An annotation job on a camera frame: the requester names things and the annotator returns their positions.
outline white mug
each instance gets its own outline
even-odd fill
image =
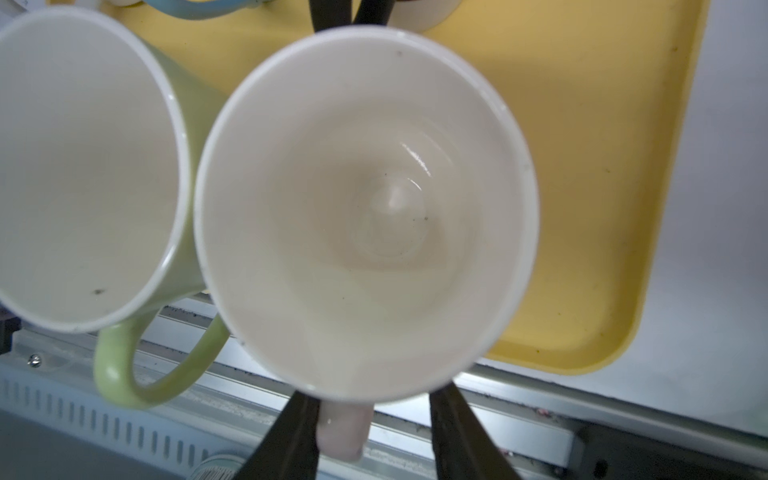
[[[220,319],[151,386],[133,355],[163,305],[205,288],[194,178],[224,95],[81,8],[15,19],[0,65],[0,302],[47,329],[100,330],[94,377],[112,402],[173,398],[227,341]]]
[[[471,65],[349,26],[289,45],[235,91],[194,220],[224,322],[324,400],[320,450],[352,459],[371,404],[445,385],[504,331],[534,264],[538,194],[520,128]]]
[[[387,25],[417,33],[441,24],[462,0],[397,0]]]

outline white surface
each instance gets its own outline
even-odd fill
[[[46,0],[9,0],[27,12],[35,12],[48,6]]]
[[[639,332],[583,376],[494,366],[768,435],[768,2],[713,0]]]
[[[11,23],[15,17],[24,12],[13,0],[0,0],[0,28]]]
[[[211,130],[195,195],[200,265],[235,337],[347,402],[471,365],[517,308],[538,237],[530,155],[501,97],[391,28],[331,29],[262,63]],[[408,246],[411,229],[426,233]]]

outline light blue mug handle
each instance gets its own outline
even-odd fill
[[[171,17],[184,20],[204,20],[220,17],[243,7],[256,7],[265,0],[210,0],[208,2],[190,2],[189,0],[144,0],[155,10]]]

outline screw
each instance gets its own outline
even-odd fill
[[[37,353],[32,353],[29,356],[29,360],[27,360],[27,365],[32,367],[33,369],[38,368],[43,363],[43,358],[39,356]]]

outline mug rim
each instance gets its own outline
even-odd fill
[[[179,184],[176,209],[174,212],[174,223],[170,229],[170,235],[165,249],[157,262],[155,270],[144,286],[132,299],[119,309],[91,320],[84,320],[76,323],[62,323],[54,318],[39,316],[31,312],[22,305],[17,304],[3,289],[0,289],[0,301],[2,301],[2,303],[12,312],[30,323],[55,332],[92,332],[107,326],[115,325],[131,315],[139,313],[142,310],[142,307],[144,307],[147,301],[149,301],[155,292],[157,292],[158,288],[165,280],[165,276],[176,256],[177,247],[184,237],[184,230],[190,220],[188,212],[190,205],[192,204],[193,193],[191,184],[192,167],[190,161],[190,147],[185,140],[187,136],[187,128],[184,123],[184,116],[181,112],[181,106],[165,70],[163,70],[160,62],[152,54],[149,47],[117,20],[100,12],[93,12],[85,8],[78,8],[70,5],[52,6],[36,12],[24,14],[15,19],[10,25],[7,25],[0,30],[0,45],[4,40],[15,35],[17,31],[26,28],[28,25],[49,22],[55,18],[74,18],[101,27],[108,34],[114,35],[122,40],[123,43],[125,43],[133,53],[139,57],[162,94],[165,107],[170,116],[170,123],[174,131],[174,141],[176,143],[178,159]]]
[[[218,149],[219,137],[223,130],[227,128],[230,119],[236,113],[238,104],[250,94],[252,89],[258,88],[258,82],[263,76],[271,72],[274,68],[278,68],[283,61],[294,55],[300,54],[308,48],[314,48],[317,45],[347,38],[366,38],[407,45],[434,58],[435,61],[443,63],[452,71],[459,74],[466,81],[468,88],[474,88],[482,94],[483,101],[489,107],[496,121],[505,133],[509,149],[521,154],[521,158],[515,169],[522,171],[524,174],[530,172],[529,178],[522,181],[522,188],[524,191],[522,192],[523,202],[521,211],[523,212],[523,224],[525,227],[523,228],[523,234],[520,239],[521,247],[518,256],[519,266],[509,278],[507,290],[505,295],[499,301],[500,307],[498,308],[495,318],[489,322],[488,327],[485,328],[483,334],[479,335],[471,345],[464,348],[460,356],[456,356],[458,358],[457,360],[452,360],[440,372],[433,373],[428,379],[424,379],[424,381],[398,384],[397,386],[399,388],[391,389],[386,396],[370,396],[365,392],[361,392],[362,394],[356,396],[338,395],[335,392],[326,391],[322,386],[310,385],[302,379],[296,378],[288,369],[283,369],[280,365],[274,364],[269,358],[262,356],[259,353],[259,350],[254,346],[251,346],[247,338],[242,335],[240,324],[243,323],[243,320],[236,319],[236,316],[230,315],[230,308],[227,305],[227,302],[223,301],[224,298],[219,290],[219,285],[217,282],[212,281],[213,279],[209,268],[210,264],[204,234],[203,205],[206,201],[205,197],[207,194],[205,190],[209,170],[212,168],[212,162],[214,161],[214,152]],[[360,403],[394,401],[440,388],[450,382],[454,376],[468,368],[477,359],[481,358],[493,346],[499,336],[507,328],[511,315],[517,310],[522,297],[525,294],[536,258],[540,221],[538,185],[535,179],[535,170],[531,160],[531,154],[517,121],[512,116],[501,95],[479,71],[448,48],[424,38],[421,35],[378,25],[350,25],[341,28],[332,28],[300,39],[268,57],[267,60],[257,66],[245,80],[240,83],[219,113],[210,130],[208,139],[206,140],[203,154],[200,158],[200,166],[198,168],[197,181],[195,184],[193,212],[194,238],[197,246],[200,269],[222,320],[232,334],[238,339],[238,343],[240,343],[240,345],[242,345],[248,354],[256,361],[262,363],[268,370],[274,372],[281,379],[289,382],[298,390],[325,400]]]

